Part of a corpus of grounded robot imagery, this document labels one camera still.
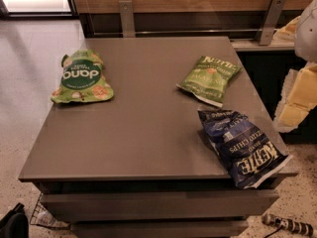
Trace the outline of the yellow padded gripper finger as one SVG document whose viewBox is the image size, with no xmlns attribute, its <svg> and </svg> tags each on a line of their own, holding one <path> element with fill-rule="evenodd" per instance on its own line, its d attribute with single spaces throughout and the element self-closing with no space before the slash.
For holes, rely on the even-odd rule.
<svg viewBox="0 0 317 238">
<path fill-rule="evenodd" d="M 296 129 L 317 106 L 317 64 L 308 62 L 301 70 L 291 69 L 284 79 L 273 125 L 280 133 Z"/>
</svg>

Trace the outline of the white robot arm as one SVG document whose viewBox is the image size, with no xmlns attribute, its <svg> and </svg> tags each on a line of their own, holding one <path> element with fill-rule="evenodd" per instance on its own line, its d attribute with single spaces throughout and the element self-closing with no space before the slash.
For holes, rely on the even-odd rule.
<svg viewBox="0 0 317 238">
<path fill-rule="evenodd" d="M 284 79 L 273 126 L 280 133 L 296 129 L 317 106 L 317 0 L 294 20 L 295 54 L 306 61 L 300 70 L 291 69 Z"/>
</svg>

